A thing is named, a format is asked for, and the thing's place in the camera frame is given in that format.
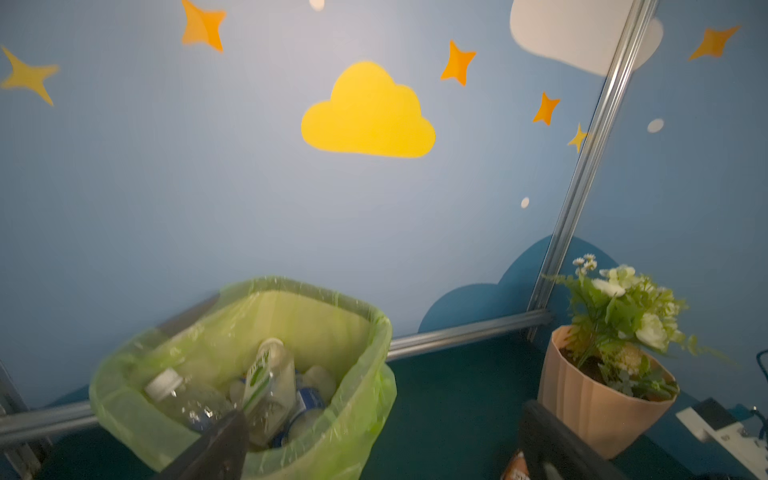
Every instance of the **white bottle cap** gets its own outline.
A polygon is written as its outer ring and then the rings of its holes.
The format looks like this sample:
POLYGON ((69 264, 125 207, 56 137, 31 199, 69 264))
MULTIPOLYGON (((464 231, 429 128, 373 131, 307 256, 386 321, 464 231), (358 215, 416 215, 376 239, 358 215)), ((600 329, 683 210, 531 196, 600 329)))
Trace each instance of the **white bottle cap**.
POLYGON ((262 348, 264 348, 265 346, 268 346, 268 345, 270 345, 271 343, 276 343, 277 345, 280 345, 280 346, 285 346, 285 345, 283 344, 283 341, 282 341, 281 339, 279 339, 279 338, 276 338, 276 337, 274 337, 274 336, 271 336, 271 337, 270 337, 270 338, 268 338, 268 339, 264 339, 264 340, 262 340, 262 342, 259 344, 259 350, 261 350, 261 349, 262 349, 262 348))
POLYGON ((154 377, 154 380, 144 387, 144 391, 149 395, 149 398, 159 402, 179 388, 182 383, 184 383, 184 377, 179 375, 176 370, 168 368, 154 377))

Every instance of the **green carpet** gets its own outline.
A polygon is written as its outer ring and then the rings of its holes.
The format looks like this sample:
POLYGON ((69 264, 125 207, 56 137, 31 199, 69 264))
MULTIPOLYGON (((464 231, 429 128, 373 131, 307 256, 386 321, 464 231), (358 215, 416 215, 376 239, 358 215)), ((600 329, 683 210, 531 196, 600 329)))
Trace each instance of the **green carpet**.
MULTIPOLYGON (((496 480, 517 448, 521 405, 538 391, 544 355, 517 336, 390 363, 398 395, 363 480, 496 480)), ((640 437, 614 460, 632 480, 691 474, 640 437)), ((103 429, 56 443, 38 480, 133 480, 153 472, 103 429)))

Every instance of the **trash can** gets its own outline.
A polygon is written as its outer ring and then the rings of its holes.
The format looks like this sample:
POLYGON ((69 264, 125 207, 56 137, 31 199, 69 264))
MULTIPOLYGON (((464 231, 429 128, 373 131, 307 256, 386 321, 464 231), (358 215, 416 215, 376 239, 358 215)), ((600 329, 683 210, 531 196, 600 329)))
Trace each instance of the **trash can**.
POLYGON ((173 367, 224 391, 268 337, 285 343, 299 371, 323 366, 339 387, 311 430, 282 448, 249 452, 243 478, 358 478, 397 394, 385 364, 392 325, 368 303, 287 278, 227 286, 179 333, 156 328, 128 341, 98 367, 90 388, 93 411, 160 471, 199 435, 154 407, 142 393, 147 382, 173 367))

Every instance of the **water bottle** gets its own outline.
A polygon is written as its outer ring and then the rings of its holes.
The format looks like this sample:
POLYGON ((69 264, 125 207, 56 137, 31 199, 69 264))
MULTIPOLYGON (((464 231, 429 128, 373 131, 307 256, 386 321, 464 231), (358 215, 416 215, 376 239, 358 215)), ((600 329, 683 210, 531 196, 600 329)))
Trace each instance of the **water bottle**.
POLYGON ((304 386, 317 389, 326 405, 331 403, 333 394, 336 393, 336 379, 328 370, 319 365, 313 365, 302 373, 301 382, 304 386))
POLYGON ((330 403, 336 391, 336 380, 321 366, 312 366, 303 374, 296 374, 296 406, 283 431, 275 436, 271 445, 279 448, 298 439, 310 430, 330 403))
POLYGON ((233 408, 216 389, 185 383, 174 369, 165 369, 144 391, 162 413, 195 432, 203 432, 233 408))
POLYGON ((230 382, 230 402, 236 409, 243 409, 243 396, 245 395, 245 376, 239 376, 230 382))
POLYGON ((243 410, 251 443, 267 447, 280 431, 296 403, 293 354, 279 339, 259 346, 256 362, 246 374, 243 410))

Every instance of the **bottle label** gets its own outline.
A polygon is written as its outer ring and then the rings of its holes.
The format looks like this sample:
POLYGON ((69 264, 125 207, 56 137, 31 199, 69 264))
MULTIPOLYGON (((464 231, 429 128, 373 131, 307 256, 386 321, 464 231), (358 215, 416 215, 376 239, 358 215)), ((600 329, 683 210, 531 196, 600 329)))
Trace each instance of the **bottle label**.
POLYGON ((297 380, 296 383, 301 386, 296 390, 296 405, 293 407, 290 415, 288 415, 288 420, 286 421, 283 430, 272 439, 270 446, 273 449, 284 447, 288 443, 288 431, 296 419, 301 415, 309 410, 323 410, 326 408, 326 403, 323 401, 323 397, 320 396, 320 392, 317 389, 303 386, 303 383, 300 380, 297 380))
POLYGON ((245 392, 243 398, 243 410, 248 413, 261 400, 270 384, 270 357, 272 350, 269 348, 256 359, 256 362, 248 369, 246 374, 245 392))

